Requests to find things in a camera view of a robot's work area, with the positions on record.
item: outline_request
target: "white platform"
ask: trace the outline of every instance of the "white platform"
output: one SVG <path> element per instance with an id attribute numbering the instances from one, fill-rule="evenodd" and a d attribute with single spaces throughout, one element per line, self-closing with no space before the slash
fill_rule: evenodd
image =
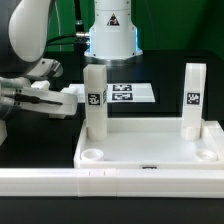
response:
<path id="1" fill-rule="evenodd" d="M 181 138 L 182 119 L 108 119 L 108 135 L 91 141 L 84 122 L 74 164 L 76 168 L 223 169 L 224 133 L 217 122 L 203 122 L 197 141 Z M 101 150 L 104 160 L 81 159 L 85 150 Z"/>

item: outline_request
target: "circular hole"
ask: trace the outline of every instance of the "circular hole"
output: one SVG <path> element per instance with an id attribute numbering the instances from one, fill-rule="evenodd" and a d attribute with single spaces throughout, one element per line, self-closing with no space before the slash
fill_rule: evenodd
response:
<path id="1" fill-rule="evenodd" d="M 103 160 L 103 152 L 99 149 L 87 149 L 82 152 L 81 159 L 84 161 Z"/>
<path id="2" fill-rule="evenodd" d="M 208 149 L 201 149 L 196 152 L 197 157 L 201 161 L 217 161 L 218 160 L 218 155 L 216 152 L 213 152 Z"/>

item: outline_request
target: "green backdrop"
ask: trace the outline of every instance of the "green backdrop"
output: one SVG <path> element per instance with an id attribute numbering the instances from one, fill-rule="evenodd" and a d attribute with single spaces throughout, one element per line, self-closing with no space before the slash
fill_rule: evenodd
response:
<path id="1" fill-rule="evenodd" d="M 223 0 L 147 0 L 154 27 L 144 0 L 132 0 L 132 20 L 139 29 L 139 45 L 143 50 L 206 49 L 224 59 Z M 75 32 L 73 0 L 57 0 L 49 38 Z M 85 30 L 94 23 L 94 0 L 81 0 Z M 48 50 L 72 50 L 69 46 Z"/>

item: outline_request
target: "warning label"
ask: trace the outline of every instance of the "warning label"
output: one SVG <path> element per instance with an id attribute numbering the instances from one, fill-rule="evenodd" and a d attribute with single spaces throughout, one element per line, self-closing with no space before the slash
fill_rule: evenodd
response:
<path id="1" fill-rule="evenodd" d="M 115 14 L 113 14 L 109 20 L 109 22 L 107 23 L 107 26 L 120 26 L 117 17 L 115 16 Z"/>

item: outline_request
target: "black table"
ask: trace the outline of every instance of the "black table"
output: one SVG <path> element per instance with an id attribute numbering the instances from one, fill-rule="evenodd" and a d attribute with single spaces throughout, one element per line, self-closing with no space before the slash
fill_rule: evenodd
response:
<path id="1" fill-rule="evenodd" d="M 54 52 L 64 75 L 52 90 L 83 83 L 83 52 Z M 148 83 L 156 103 L 109 104 L 109 117 L 179 117 L 186 63 L 206 63 L 203 118 L 224 120 L 224 63 L 207 51 L 148 51 L 141 63 L 108 69 L 108 83 Z M 7 121 L 8 138 L 0 149 L 1 168 L 73 168 L 85 108 L 52 120 L 22 111 Z M 0 223 L 223 223 L 222 199 L 167 198 L 0 198 Z"/>

